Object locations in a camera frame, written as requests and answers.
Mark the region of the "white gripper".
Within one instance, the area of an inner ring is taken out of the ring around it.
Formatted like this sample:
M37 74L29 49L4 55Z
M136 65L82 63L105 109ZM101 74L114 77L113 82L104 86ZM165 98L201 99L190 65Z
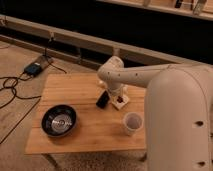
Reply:
M127 91L126 85L121 85L118 89L107 89L109 100L112 101L112 96L120 96L123 101L127 101L127 95L124 94Z

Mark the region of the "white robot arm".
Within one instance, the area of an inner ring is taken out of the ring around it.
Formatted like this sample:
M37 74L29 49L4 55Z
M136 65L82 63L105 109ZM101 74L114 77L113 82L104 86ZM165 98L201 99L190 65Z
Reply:
M123 84L144 87L148 171L213 171L211 118L213 66L163 64L124 66L111 57L97 72L108 92Z

